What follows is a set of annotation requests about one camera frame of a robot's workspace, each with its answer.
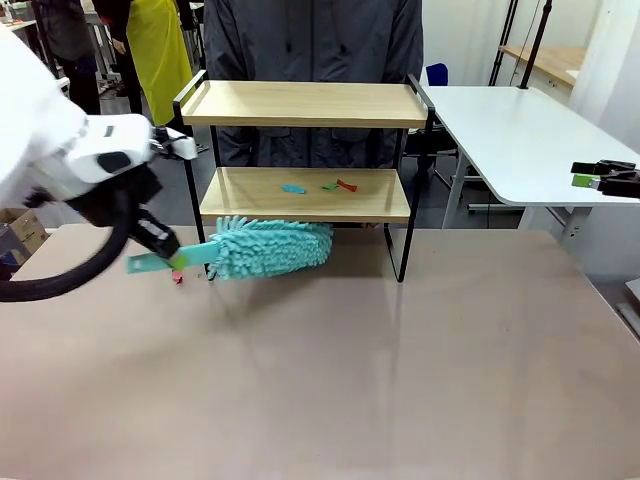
black hose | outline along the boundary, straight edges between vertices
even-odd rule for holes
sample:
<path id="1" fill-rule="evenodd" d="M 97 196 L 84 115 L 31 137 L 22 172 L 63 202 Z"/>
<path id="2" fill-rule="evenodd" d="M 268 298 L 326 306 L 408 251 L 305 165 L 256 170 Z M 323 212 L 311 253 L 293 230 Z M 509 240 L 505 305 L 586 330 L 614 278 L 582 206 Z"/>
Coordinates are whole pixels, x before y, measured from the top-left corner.
<path id="1" fill-rule="evenodd" d="M 135 222 L 137 204 L 122 190 L 114 192 L 117 221 L 102 248 L 73 270 L 39 280 L 0 282 L 0 302 L 34 302 L 63 295 L 104 272 L 119 256 Z"/>

blue chair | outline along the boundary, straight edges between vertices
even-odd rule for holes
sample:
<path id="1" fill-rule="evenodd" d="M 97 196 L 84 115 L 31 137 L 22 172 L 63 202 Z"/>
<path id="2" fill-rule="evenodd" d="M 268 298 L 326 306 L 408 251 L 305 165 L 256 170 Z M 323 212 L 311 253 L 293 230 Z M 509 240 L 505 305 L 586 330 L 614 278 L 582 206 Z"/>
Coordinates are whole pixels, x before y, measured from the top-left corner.
<path id="1" fill-rule="evenodd" d="M 446 87 L 449 85 L 449 69 L 444 63 L 436 63 L 426 68 L 427 79 L 432 87 Z"/>

person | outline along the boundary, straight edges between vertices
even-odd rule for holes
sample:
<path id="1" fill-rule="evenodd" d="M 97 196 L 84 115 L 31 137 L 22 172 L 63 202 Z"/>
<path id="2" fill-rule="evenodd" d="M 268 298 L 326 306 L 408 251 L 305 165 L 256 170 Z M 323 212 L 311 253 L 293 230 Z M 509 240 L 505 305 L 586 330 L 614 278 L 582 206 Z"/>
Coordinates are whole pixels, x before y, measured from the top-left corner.
<path id="1" fill-rule="evenodd" d="M 172 102 L 191 80 L 180 29 L 180 20 L 185 30 L 195 28 L 189 2 L 94 0 L 93 3 L 110 26 L 114 49 L 121 55 L 131 51 L 153 122 L 176 128 Z"/>
<path id="2" fill-rule="evenodd" d="M 69 98 L 91 115 L 100 115 L 95 53 L 80 0 L 38 0 L 44 34 L 69 78 Z"/>
<path id="3" fill-rule="evenodd" d="M 126 38 L 122 43 L 124 43 L 124 53 L 120 53 L 117 50 L 115 51 L 118 72 L 122 78 L 122 89 L 118 90 L 116 94 L 119 97 L 126 96 L 128 98 L 131 113 L 142 115 L 141 87 L 138 81 L 138 74 L 136 73 L 136 66 L 131 56 L 131 47 L 129 47 Z"/>
<path id="4" fill-rule="evenodd" d="M 206 0 L 216 80 L 403 83 L 420 78 L 421 0 Z M 389 167 L 394 132 L 218 129 L 226 166 Z"/>

cardboard box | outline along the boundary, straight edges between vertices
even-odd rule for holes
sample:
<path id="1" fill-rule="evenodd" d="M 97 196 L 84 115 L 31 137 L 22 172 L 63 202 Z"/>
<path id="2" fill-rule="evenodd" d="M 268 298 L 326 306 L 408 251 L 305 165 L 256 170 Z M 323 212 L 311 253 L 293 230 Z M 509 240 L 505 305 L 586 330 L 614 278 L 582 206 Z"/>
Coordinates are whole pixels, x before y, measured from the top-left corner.
<path id="1" fill-rule="evenodd" d="M 19 267 L 47 238 L 47 232 L 33 210 L 0 210 L 0 263 Z"/>

small red object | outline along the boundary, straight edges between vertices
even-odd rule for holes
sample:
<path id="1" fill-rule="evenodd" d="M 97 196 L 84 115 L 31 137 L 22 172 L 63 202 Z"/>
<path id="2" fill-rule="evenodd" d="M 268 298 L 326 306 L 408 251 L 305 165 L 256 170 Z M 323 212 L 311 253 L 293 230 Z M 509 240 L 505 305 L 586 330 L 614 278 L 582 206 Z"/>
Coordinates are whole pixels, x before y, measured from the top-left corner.
<path id="1" fill-rule="evenodd" d="M 184 280 L 184 275 L 182 274 L 182 272 L 174 270 L 173 272 L 171 272 L 171 279 L 176 285 L 180 285 Z"/>
<path id="2" fill-rule="evenodd" d="M 352 192 L 355 192 L 358 189 L 357 185 L 349 185 L 348 183 L 344 183 L 342 180 L 338 179 L 338 181 L 336 182 L 338 185 L 340 185 L 342 188 L 346 188 L 347 190 L 350 190 Z"/>

